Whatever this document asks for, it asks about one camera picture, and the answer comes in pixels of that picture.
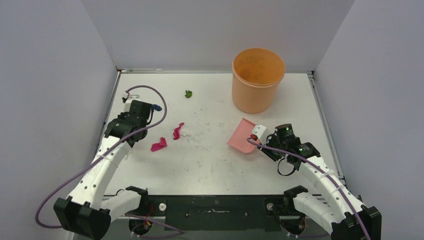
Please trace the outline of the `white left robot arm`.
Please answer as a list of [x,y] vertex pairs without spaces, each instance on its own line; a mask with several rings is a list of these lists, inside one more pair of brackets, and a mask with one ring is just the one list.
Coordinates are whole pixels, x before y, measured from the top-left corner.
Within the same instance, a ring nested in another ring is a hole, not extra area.
[[145,128],[151,123],[153,112],[152,104],[131,100],[109,122],[95,156],[100,161],[83,175],[65,199],[58,198],[53,205],[64,230],[100,240],[117,218],[130,211],[141,216],[149,210],[149,201],[143,198],[148,192],[138,187],[129,186],[107,200],[103,197],[119,164],[134,144],[146,137]]

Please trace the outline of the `orange plastic bucket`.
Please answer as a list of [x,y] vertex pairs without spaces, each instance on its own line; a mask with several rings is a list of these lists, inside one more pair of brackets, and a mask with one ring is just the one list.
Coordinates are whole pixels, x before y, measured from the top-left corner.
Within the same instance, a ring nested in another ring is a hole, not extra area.
[[248,48],[232,62],[232,101],[241,111],[258,114],[273,103],[286,73],[284,60],[265,48]]

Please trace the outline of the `pink plastic dustpan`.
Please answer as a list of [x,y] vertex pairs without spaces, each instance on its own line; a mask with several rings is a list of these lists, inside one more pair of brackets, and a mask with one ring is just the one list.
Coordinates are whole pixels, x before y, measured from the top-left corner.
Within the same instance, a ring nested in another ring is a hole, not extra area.
[[249,143],[247,138],[251,136],[252,130],[256,126],[255,123],[246,118],[242,118],[238,126],[232,133],[227,144],[244,154],[250,154],[256,148],[255,145]]

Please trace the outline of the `magenta paper scrap strip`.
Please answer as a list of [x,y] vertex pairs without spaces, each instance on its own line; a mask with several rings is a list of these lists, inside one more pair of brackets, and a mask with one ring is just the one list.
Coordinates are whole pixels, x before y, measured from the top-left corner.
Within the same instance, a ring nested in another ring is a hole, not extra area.
[[181,122],[179,125],[178,125],[178,127],[176,127],[174,130],[173,130],[173,140],[178,140],[180,137],[181,137],[181,134],[180,134],[180,131],[181,131],[181,128],[184,126],[184,122]]

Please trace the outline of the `blue paper scrap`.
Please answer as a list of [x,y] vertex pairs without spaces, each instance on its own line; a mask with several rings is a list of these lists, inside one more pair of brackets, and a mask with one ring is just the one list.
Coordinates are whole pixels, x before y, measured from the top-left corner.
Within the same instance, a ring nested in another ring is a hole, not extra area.
[[162,111],[162,107],[160,105],[153,104],[152,107],[155,111],[158,111],[158,112]]

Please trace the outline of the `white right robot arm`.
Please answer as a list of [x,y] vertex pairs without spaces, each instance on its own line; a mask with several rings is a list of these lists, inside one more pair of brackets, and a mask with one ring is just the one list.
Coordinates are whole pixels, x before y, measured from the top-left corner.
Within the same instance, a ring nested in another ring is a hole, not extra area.
[[325,202],[299,185],[284,192],[282,207],[290,215],[304,214],[333,240],[380,240],[382,215],[355,197],[325,163],[317,148],[302,143],[290,123],[270,130],[256,125],[248,142],[274,161],[286,161],[314,186]]

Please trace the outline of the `green paper scrap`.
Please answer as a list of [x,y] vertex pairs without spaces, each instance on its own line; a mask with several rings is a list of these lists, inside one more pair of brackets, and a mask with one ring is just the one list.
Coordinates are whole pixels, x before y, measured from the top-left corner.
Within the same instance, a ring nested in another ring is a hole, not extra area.
[[187,99],[189,99],[189,98],[191,98],[192,96],[193,96],[193,92],[191,91],[191,90],[185,90],[185,94],[184,94],[184,96],[187,98]]

